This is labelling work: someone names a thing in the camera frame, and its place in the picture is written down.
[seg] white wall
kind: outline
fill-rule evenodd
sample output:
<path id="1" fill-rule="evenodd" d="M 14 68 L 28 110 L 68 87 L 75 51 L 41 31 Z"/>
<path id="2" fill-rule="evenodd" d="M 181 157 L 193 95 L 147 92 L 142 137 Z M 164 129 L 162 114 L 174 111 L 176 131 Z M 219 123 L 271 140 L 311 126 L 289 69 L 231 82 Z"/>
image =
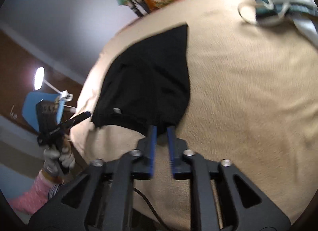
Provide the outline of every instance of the white wall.
<path id="1" fill-rule="evenodd" d="M 103 46 L 136 18 L 116 0 L 6 0 L 0 28 L 39 59 L 59 71 L 67 67 L 69 77 L 83 82 Z"/>

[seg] white cloth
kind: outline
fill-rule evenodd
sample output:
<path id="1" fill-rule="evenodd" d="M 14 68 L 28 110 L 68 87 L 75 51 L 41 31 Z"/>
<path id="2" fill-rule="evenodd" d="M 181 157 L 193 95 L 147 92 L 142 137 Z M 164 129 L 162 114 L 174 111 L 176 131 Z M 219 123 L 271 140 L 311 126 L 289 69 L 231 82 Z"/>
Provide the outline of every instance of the white cloth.
<path id="1" fill-rule="evenodd" d="M 261 25 L 261 26 L 276 26 L 285 20 L 285 14 L 291 4 L 300 4 L 300 5 L 306 5 L 309 7 L 317 8 L 317 5 L 315 4 L 314 0 L 268 0 L 268 1 L 269 1 L 269 4 L 261 0 L 244 1 L 239 4 L 238 12 L 240 16 L 243 18 L 243 20 L 245 20 L 248 23 Z M 245 18 L 244 16 L 242 16 L 242 13 L 241 13 L 241 10 L 244 6 L 254 6 L 256 8 L 264 7 L 269 10 L 272 10 L 274 9 L 275 4 L 282 4 L 283 5 L 282 11 L 278 15 L 262 19 L 258 22 Z M 318 47 L 317 30 L 310 19 L 300 18 L 300 16 L 298 15 L 289 16 L 289 19 L 291 19 L 294 22 L 297 29 L 303 35 L 305 35 L 315 46 Z"/>

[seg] fleece blanket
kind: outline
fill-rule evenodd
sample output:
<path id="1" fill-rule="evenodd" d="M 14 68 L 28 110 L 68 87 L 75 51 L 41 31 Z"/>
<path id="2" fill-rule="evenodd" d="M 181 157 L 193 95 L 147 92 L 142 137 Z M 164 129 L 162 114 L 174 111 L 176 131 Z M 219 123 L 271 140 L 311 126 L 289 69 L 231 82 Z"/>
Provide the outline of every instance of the fleece blanket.
<path id="1" fill-rule="evenodd" d="M 294 222 L 318 188 L 318 52 L 291 24 L 244 23 L 237 12 L 242 1 L 182 0 L 121 31 L 90 71 L 77 113 L 94 110 L 118 54 L 186 22 L 191 98 L 178 137 L 207 159 L 231 159 Z M 87 162 L 117 159 L 143 137 L 118 126 L 94 129 L 89 119 L 70 134 Z M 189 230 L 189 182 L 171 178 L 164 141 L 154 178 L 135 186 L 168 225 Z M 155 219 L 138 195 L 134 208 Z"/>

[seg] teal cloth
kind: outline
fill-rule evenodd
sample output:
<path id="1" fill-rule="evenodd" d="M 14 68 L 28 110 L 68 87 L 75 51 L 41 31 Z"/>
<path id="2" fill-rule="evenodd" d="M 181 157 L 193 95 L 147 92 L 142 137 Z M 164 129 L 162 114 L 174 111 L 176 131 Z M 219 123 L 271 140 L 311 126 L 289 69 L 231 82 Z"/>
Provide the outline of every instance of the teal cloth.
<path id="1" fill-rule="evenodd" d="M 256 19 L 277 15 L 282 10 L 283 5 L 274 5 L 273 10 L 267 8 L 256 8 Z M 286 14 L 298 14 L 306 13 L 313 16 L 318 16 L 318 10 L 313 7 L 307 7 L 305 5 L 291 4 Z"/>

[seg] black cable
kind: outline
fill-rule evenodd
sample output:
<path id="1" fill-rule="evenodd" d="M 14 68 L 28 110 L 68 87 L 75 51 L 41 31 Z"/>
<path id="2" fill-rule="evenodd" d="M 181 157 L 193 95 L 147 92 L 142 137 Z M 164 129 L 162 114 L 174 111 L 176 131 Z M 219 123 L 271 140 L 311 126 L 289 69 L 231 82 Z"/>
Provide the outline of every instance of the black cable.
<path id="1" fill-rule="evenodd" d="M 158 213 L 155 211 L 154 207 L 151 205 L 150 201 L 147 199 L 147 197 L 140 191 L 134 188 L 134 191 L 137 192 L 147 203 L 152 213 L 155 215 L 156 219 L 158 219 L 159 223 L 167 230 L 167 231 L 173 231 L 170 229 L 162 220 L 162 218 L 158 215 Z"/>

